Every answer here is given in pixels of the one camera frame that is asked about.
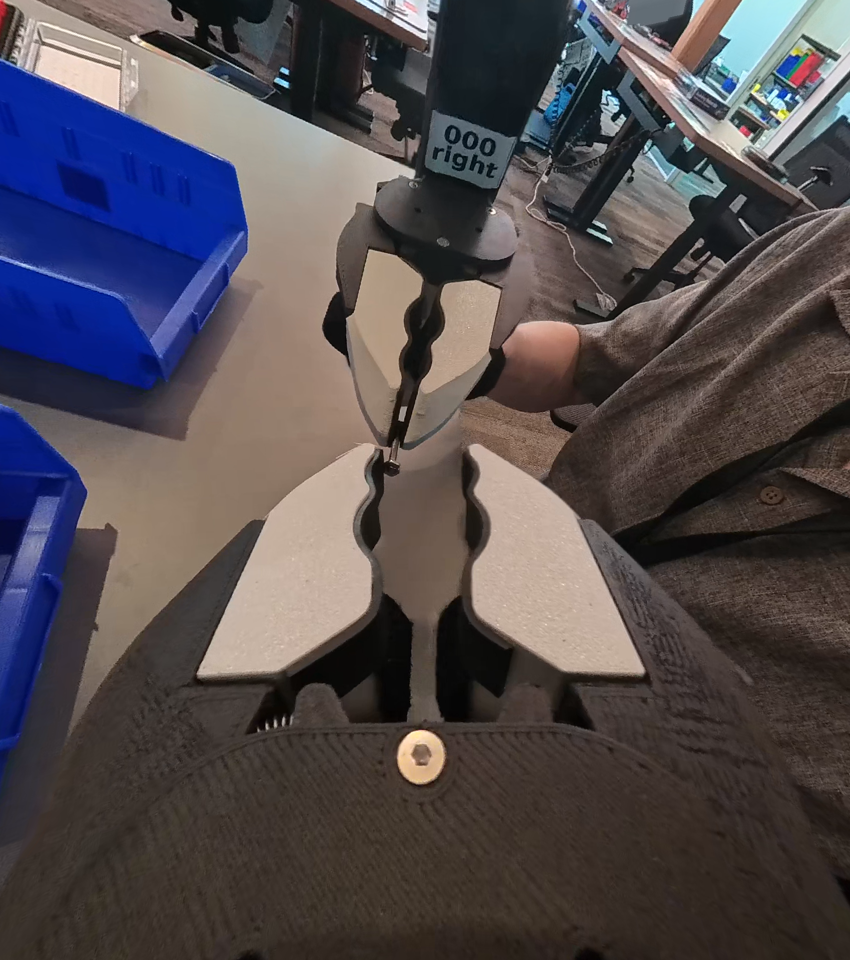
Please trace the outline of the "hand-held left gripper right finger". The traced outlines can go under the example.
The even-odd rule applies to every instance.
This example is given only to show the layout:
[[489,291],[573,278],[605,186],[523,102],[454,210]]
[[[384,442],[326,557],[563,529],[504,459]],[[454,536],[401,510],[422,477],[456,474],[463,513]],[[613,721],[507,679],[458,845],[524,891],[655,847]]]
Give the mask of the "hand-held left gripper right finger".
[[460,655],[480,685],[640,682],[647,670],[575,512],[479,444],[463,455]]

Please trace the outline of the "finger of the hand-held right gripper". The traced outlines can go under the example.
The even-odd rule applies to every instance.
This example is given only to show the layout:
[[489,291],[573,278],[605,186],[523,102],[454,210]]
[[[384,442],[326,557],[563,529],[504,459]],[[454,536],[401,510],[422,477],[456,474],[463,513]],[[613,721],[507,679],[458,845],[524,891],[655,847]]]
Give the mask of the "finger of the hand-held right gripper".
[[346,320],[348,357],[361,412],[380,447],[389,445],[403,388],[408,310],[423,279],[394,253],[371,248],[361,272],[357,303]]
[[491,340],[502,289],[482,280],[445,284],[438,298],[442,327],[429,345],[430,366],[419,381],[403,449],[442,429],[491,363]]

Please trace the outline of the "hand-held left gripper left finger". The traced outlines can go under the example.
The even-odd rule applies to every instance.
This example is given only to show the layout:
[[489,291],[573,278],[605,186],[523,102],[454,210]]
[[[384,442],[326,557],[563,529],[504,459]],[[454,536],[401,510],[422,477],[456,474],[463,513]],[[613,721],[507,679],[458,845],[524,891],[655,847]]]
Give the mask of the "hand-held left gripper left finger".
[[291,682],[368,626],[381,574],[360,522],[382,450],[358,444],[268,514],[196,671],[203,683]]

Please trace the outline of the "blue plastic storage bin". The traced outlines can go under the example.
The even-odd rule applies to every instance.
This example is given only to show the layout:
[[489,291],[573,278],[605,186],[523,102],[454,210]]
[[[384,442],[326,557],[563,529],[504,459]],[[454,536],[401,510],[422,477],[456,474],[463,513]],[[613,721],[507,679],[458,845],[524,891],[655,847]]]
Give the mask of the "blue plastic storage bin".
[[0,347],[150,389],[247,250],[232,163],[0,59]]

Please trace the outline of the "wooden desk with black legs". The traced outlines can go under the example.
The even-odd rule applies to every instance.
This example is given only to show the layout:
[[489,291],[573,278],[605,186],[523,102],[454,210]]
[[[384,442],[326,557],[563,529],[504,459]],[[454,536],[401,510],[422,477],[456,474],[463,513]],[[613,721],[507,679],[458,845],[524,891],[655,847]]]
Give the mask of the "wooden desk with black legs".
[[716,222],[724,210],[737,199],[764,196],[784,206],[788,215],[815,210],[815,205],[797,187],[786,180],[785,173],[769,162],[762,166],[748,153],[745,137],[727,120],[717,119],[691,97],[684,82],[692,75],[670,54],[654,52],[653,44],[635,34],[623,21],[599,2],[586,2],[586,13],[580,26],[594,44],[597,59],[581,78],[563,117],[564,127],[574,134],[583,119],[583,99],[602,90],[602,73],[611,66],[621,66],[623,77],[617,88],[630,110],[620,131],[601,156],[598,172],[582,190],[571,207],[545,201],[551,224],[563,224],[583,234],[618,188],[643,146],[655,136],[676,132],[676,145],[688,141],[700,150],[720,174],[723,189],[715,205],[700,222],[693,222],[659,256],[644,275],[631,284],[614,306],[592,306],[584,300],[574,302],[575,311],[592,323],[618,316],[634,306],[663,282],[704,235],[708,225]]

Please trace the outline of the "black office chair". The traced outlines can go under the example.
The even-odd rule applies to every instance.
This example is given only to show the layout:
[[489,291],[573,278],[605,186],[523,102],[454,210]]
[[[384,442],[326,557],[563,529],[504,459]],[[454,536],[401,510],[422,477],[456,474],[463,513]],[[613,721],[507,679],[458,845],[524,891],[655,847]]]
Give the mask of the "black office chair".
[[701,236],[686,254],[695,261],[695,267],[685,272],[670,270],[664,275],[663,282],[671,284],[673,289],[697,282],[701,270],[712,259],[727,262],[757,236],[749,225],[742,223],[737,210],[727,208],[711,217],[710,211],[716,200],[715,197],[703,194],[695,195],[689,200],[688,208],[693,222],[697,223],[702,219],[708,222]]
[[787,182],[817,210],[850,200],[850,122],[840,116],[781,165]]

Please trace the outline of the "shelf with colourful bins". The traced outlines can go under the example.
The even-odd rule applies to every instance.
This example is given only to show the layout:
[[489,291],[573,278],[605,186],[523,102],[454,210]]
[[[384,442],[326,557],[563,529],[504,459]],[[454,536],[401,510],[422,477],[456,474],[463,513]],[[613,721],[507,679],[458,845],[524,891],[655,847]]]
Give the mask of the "shelf with colourful bins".
[[805,33],[747,89],[729,116],[731,124],[759,148],[806,102],[827,77],[840,54]]

